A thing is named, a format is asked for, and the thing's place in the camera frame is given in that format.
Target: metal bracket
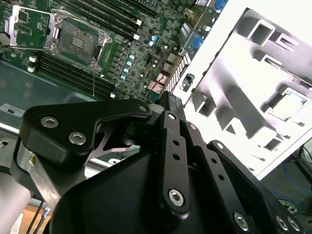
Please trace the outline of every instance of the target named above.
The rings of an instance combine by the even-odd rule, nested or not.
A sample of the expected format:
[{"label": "metal bracket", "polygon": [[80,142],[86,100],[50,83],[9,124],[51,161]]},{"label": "metal bracket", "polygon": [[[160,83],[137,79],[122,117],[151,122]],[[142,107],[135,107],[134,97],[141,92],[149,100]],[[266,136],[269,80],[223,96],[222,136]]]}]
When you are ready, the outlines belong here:
[{"label": "metal bracket", "polygon": [[160,116],[162,130],[158,200],[165,216],[174,222],[185,220],[190,212],[190,188],[185,139],[180,135],[180,120],[170,111]]}]

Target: ram slot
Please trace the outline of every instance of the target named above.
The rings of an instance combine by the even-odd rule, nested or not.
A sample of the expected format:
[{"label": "ram slot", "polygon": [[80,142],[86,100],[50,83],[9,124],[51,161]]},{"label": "ram slot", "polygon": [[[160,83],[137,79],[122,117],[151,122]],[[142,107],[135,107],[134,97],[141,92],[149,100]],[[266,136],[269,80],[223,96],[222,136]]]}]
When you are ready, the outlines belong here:
[{"label": "ram slot", "polygon": [[[49,75],[62,82],[65,82],[72,87],[77,87],[91,95],[93,94],[93,75],[55,57],[43,54],[39,62],[39,71],[43,72],[45,75]],[[112,84],[98,78],[96,79],[96,97],[107,99],[112,89]]]},{"label": "ram slot", "polygon": [[152,9],[142,5],[141,3],[137,2],[136,0],[123,0],[124,2],[127,2],[128,4],[134,6],[141,12],[145,13],[148,16],[155,17],[157,15],[157,12],[153,11]]},{"label": "ram slot", "polygon": [[121,9],[118,5],[114,4],[113,2],[111,2],[109,0],[94,0],[94,1],[97,1],[97,2],[100,2],[100,3],[107,5],[108,7],[119,12],[120,14],[124,15],[125,17],[132,19],[134,22],[136,22],[138,19],[137,16],[133,15],[132,13],[130,13],[128,11]]},{"label": "ram slot", "polygon": [[68,7],[69,9],[77,12],[77,14],[85,17],[88,20],[93,21],[94,23],[98,24],[101,28],[106,28],[112,32],[115,32],[127,39],[132,39],[133,38],[133,33],[129,33],[121,28],[118,27],[118,25],[111,24],[109,21],[106,21],[103,19],[101,16],[95,16],[92,15],[88,10],[77,6],[76,3],[74,2],[65,2],[63,0],[55,0],[56,2],[59,2],[60,4],[64,5],[65,7]]},{"label": "ram slot", "polygon": [[112,12],[112,10],[109,10],[104,4],[96,4],[92,0],[76,0],[76,2],[80,2],[82,6],[90,8],[90,12],[95,13],[94,11],[96,11],[102,17],[106,17],[109,22],[119,25],[125,30],[129,29],[132,33],[135,33],[138,29],[139,25],[137,25],[136,22]]}]

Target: metal frame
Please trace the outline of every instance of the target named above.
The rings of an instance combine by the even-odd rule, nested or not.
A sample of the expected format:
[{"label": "metal frame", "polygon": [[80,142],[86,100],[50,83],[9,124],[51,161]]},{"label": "metal frame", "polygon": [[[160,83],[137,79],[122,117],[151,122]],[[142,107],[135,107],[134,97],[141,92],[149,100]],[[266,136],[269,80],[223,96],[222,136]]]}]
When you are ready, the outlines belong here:
[{"label": "metal frame", "polygon": [[[300,0],[296,4],[305,5],[306,2]],[[298,27],[299,24],[302,25],[303,17],[306,17],[309,14],[294,12],[293,4],[290,2],[279,0],[230,0],[173,93],[182,99],[182,103],[186,105],[185,113],[187,119],[197,123],[206,142],[209,142],[214,138],[225,142],[238,159],[242,161],[245,166],[252,169],[252,173],[258,179],[262,179],[277,165],[284,161],[292,152],[312,137],[312,124],[309,123],[306,125],[304,130],[301,131],[300,135],[296,136],[295,139],[292,138],[292,140],[288,140],[287,147],[278,147],[277,151],[262,151],[260,154],[254,155],[254,150],[250,147],[251,143],[248,140],[235,138],[233,136],[228,136],[227,133],[223,133],[214,114],[210,115],[209,118],[197,114],[194,110],[192,101],[189,101],[193,89],[196,89],[196,92],[199,92],[198,87],[200,84],[203,84],[206,77],[209,76],[209,70],[207,71],[207,69],[210,67],[210,64],[214,62],[215,57],[222,52],[224,43],[226,43],[236,23],[246,9],[256,11],[258,14],[279,25],[281,28],[291,32],[295,37],[311,44],[311,36],[306,32],[305,27]],[[195,79],[193,80],[193,84],[189,91],[185,93],[180,90],[179,87],[183,83],[187,74],[193,74]],[[203,93],[202,95],[210,97],[207,93]],[[244,148],[244,152],[241,150],[241,144],[247,147]],[[259,158],[265,158],[266,162],[259,160]]]}]

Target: green circuit board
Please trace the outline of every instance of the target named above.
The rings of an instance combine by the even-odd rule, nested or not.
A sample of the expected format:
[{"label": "green circuit board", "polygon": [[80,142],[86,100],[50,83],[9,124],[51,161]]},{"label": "green circuit board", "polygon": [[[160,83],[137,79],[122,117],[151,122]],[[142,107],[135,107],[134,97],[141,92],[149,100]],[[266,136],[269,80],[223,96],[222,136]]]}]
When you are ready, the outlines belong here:
[{"label": "green circuit board", "polygon": [[[2,58],[28,69],[35,53],[36,71],[97,99],[155,99],[151,87],[159,74],[170,79],[179,63],[179,30],[194,0],[5,0],[0,2],[0,30],[20,6],[16,45],[0,47]],[[51,22],[66,12],[57,49],[47,40]],[[99,46],[100,34],[109,40]]]}]

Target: capacitor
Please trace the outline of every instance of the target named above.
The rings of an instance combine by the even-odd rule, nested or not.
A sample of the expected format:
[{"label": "capacitor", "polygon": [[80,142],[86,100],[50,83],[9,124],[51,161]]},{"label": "capacitor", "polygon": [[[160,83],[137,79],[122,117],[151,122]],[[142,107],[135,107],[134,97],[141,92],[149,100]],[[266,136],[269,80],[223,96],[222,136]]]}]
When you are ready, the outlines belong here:
[{"label": "capacitor", "polygon": [[158,37],[157,36],[152,36],[152,41],[153,42],[156,42],[158,40]]}]

